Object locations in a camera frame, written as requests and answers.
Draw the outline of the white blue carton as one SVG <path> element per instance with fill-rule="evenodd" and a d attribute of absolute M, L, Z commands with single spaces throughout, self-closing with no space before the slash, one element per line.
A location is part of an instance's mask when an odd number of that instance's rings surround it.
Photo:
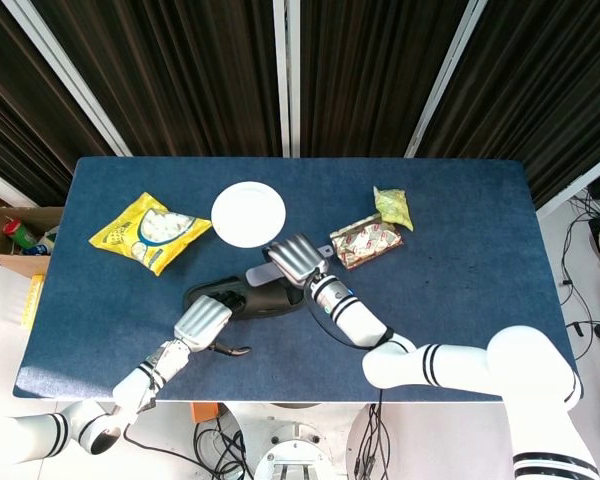
<path fill-rule="evenodd" d="M 48 230 L 43 237 L 32 248 L 34 255 L 51 255 L 55 247 L 59 227 L 56 226 Z"/>

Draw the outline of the black rubber slipper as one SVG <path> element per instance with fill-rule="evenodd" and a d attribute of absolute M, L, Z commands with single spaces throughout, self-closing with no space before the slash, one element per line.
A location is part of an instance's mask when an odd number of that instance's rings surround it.
<path fill-rule="evenodd" d="M 277 317 L 301 308 L 304 303 L 304 292 L 286 279 L 253 287 L 244 276 L 231 276 L 189 288 L 184 294 L 184 309 L 202 295 L 229 300 L 231 320 Z"/>

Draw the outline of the orange box under table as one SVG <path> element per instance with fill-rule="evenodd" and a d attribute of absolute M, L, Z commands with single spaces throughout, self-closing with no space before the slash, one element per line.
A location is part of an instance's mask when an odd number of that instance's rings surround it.
<path fill-rule="evenodd" d="M 190 411 L 193 423 L 199 424 L 215 420 L 220 408 L 217 402 L 191 402 Z"/>

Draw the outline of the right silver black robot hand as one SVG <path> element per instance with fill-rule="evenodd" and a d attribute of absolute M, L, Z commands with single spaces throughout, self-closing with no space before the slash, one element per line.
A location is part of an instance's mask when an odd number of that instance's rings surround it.
<path fill-rule="evenodd" d="M 315 275 L 328 271 L 327 259 L 304 234 L 273 242 L 264 249 L 265 257 L 296 288 L 303 289 Z"/>

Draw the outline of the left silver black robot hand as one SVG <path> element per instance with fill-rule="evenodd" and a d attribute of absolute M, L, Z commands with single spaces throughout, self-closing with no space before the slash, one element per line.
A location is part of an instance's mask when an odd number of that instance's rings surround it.
<path fill-rule="evenodd" d="M 217 340 L 233 314 L 241 313 L 244 306 L 245 299 L 231 291 L 202 295 L 175 324 L 174 336 L 192 353 L 211 350 L 232 357 L 247 355 L 251 352 L 250 347 L 229 347 Z"/>

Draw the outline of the green can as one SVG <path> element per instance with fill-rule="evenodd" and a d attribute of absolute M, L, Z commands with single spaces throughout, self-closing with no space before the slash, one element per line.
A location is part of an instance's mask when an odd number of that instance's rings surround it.
<path fill-rule="evenodd" d="M 4 225 L 2 231 L 23 250 L 33 248 L 37 245 L 37 238 L 20 219 L 10 220 Z"/>

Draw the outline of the yellow flat box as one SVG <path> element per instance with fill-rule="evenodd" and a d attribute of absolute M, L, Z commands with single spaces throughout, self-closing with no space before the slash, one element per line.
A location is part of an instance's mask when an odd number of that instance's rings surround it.
<path fill-rule="evenodd" d="M 33 327 L 44 281 L 44 274 L 35 274 L 31 277 L 21 316 L 21 326 L 27 330 L 31 330 Z"/>

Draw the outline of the blue table cloth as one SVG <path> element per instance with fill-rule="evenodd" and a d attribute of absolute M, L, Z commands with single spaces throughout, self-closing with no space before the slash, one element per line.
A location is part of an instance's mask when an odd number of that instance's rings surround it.
<path fill-rule="evenodd" d="M 259 265 L 207 232 L 164 272 L 90 244 L 140 194 L 207 217 L 217 195 L 258 181 L 283 198 L 282 238 L 316 246 L 372 214 L 375 189 L 406 192 L 414 223 L 400 247 L 354 270 L 331 271 L 385 324 L 417 345 L 485 347 L 529 325 L 574 355 L 522 165 L 510 160 L 404 158 L 84 157 L 78 161 L 18 397 L 106 400 L 173 335 L 185 292 Z"/>

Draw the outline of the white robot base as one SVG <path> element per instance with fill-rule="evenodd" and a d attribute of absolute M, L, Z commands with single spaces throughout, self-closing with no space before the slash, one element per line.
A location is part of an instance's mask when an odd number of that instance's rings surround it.
<path fill-rule="evenodd" d="M 253 480 L 354 480 L 365 403 L 228 402 Z"/>

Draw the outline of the white partition frame post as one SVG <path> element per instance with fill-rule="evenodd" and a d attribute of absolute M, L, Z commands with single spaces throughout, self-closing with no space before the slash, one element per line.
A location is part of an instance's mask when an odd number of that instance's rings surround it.
<path fill-rule="evenodd" d="M 301 156 L 301 0 L 271 0 L 282 154 Z"/>
<path fill-rule="evenodd" d="M 404 158 L 416 157 L 426 131 L 488 3 L 489 0 L 467 0 L 466 8 L 459 20 L 418 122 L 407 144 Z"/>
<path fill-rule="evenodd" d="M 0 0 L 105 143 L 117 155 L 131 149 L 31 0 Z"/>

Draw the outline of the red printed foil snack pack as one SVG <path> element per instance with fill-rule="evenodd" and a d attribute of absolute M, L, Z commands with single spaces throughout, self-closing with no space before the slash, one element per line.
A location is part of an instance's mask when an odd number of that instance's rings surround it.
<path fill-rule="evenodd" d="M 376 213 L 329 235 L 334 255 L 343 267 L 353 270 L 403 244 L 396 228 Z"/>

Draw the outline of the green yellow snack packet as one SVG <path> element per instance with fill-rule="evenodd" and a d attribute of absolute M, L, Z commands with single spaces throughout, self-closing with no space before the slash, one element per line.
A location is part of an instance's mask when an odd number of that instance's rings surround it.
<path fill-rule="evenodd" d="M 387 189 L 381 190 L 373 187 L 374 203 L 376 210 L 386 223 L 399 224 L 409 231 L 414 231 L 411 220 L 407 197 L 404 190 Z"/>

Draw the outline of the white round plate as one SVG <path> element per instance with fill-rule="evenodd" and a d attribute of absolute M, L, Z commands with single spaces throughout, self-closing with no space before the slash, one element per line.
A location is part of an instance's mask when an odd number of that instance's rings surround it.
<path fill-rule="evenodd" d="M 225 243 L 243 249 L 267 245 L 282 231 L 286 206 L 269 185 L 255 181 L 235 183 L 215 199 L 211 222 Z"/>

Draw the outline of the yellow snack bag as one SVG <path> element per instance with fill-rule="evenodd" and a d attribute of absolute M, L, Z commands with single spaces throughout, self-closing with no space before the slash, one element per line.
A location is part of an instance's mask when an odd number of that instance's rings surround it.
<path fill-rule="evenodd" d="M 170 211 L 143 192 L 117 218 L 99 230 L 89 243 L 104 251 L 141 263 L 155 276 L 191 242 L 210 230 L 208 219 Z"/>

